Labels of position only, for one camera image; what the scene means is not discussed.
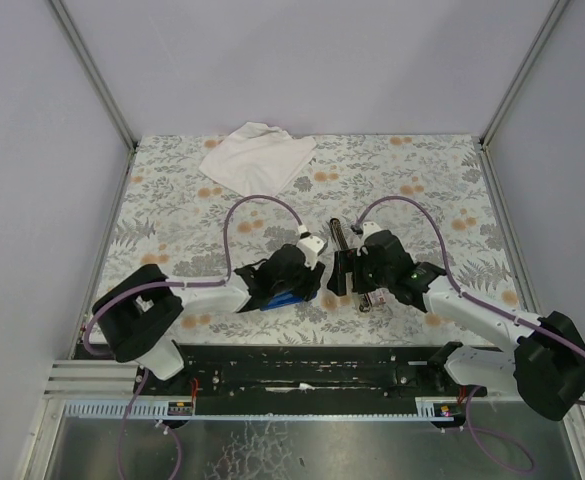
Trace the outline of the beige stapler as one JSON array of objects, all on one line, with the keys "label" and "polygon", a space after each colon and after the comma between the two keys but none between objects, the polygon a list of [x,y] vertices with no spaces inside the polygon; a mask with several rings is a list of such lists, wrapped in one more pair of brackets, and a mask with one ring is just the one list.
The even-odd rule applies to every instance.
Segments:
[{"label": "beige stapler", "polygon": [[[335,244],[335,248],[336,248],[335,252],[338,250],[351,249],[348,246],[348,243],[346,241],[340,220],[337,218],[331,218],[328,225],[329,225],[332,240],[334,241],[334,244]],[[369,313],[371,310],[371,307],[369,306],[368,301],[366,299],[366,294],[358,294],[357,292],[354,291],[353,272],[347,276],[347,286],[348,286],[348,293],[346,295],[350,295],[353,297],[353,299],[355,300],[355,304],[357,305],[358,310],[361,313]]]}]

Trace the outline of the red and white staple box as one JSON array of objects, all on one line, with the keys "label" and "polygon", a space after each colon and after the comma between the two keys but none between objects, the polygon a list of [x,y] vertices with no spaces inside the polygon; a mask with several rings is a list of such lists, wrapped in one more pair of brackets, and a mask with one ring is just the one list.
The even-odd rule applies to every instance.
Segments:
[{"label": "red and white staple box", "polygon": [[367,293],[366,299],[371,308],[382,307],[387,304],[385,294],[381,289]]}]

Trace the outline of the blue stapler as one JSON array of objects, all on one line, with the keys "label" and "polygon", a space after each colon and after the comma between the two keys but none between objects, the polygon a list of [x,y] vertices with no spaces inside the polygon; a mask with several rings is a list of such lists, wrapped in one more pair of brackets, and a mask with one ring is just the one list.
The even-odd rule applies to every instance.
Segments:
[{"label": "blue stapler", "polygon": [[269,311],[289,305],[296,305],[303,302],[303,298],[293,295],[291,292],[273,297],[267,304],[260,308],[261,311]]}]

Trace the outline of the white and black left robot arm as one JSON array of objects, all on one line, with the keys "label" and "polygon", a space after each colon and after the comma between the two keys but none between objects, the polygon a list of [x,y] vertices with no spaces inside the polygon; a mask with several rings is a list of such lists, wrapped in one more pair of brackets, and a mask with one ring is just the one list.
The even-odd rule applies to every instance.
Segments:
[{"label": "white and black left robot arm", "polygon": [[309,302],[321,286],[325,265],[319,261],[325,242],[316,236],[285,244],[269,258],[231,271],[227,279],[170,279],[158,265],[140,267],[92,307],[108,348],[93,355],[112,355],[118,363],[134,362],[160,381],[186,368],[186,361],[168,330],[183,314],[267,311]]}]

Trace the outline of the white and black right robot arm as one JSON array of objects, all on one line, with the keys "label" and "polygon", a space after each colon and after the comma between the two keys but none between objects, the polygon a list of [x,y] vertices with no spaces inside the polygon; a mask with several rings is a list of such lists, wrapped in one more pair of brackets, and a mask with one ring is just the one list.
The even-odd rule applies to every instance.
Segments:
[{"label": "white and black right robot arm", "polygon": [[446,373],[459,385],[516,393],[542,417],[558,421],[585,393],[585,343],[560,312],[540,316],[506,310],[462,289],[446,270],[415,262],[387,230],[365,236],[357,249],[334,254],[329,290],[387,290],[401,304],[450,319],[493,345],[486,353],[448,345]]}]

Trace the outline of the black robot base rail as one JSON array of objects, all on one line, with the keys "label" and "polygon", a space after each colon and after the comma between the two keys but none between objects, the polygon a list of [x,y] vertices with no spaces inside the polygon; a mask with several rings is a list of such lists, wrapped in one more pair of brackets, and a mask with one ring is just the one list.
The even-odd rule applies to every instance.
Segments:
[{"label": "black robot base rail", "polygon": [[417,399],[454,404],[469,391],[443,368],[447,346],[182,344],[186,368],[150,375],[141,394],[206,414],[414,413]]}]

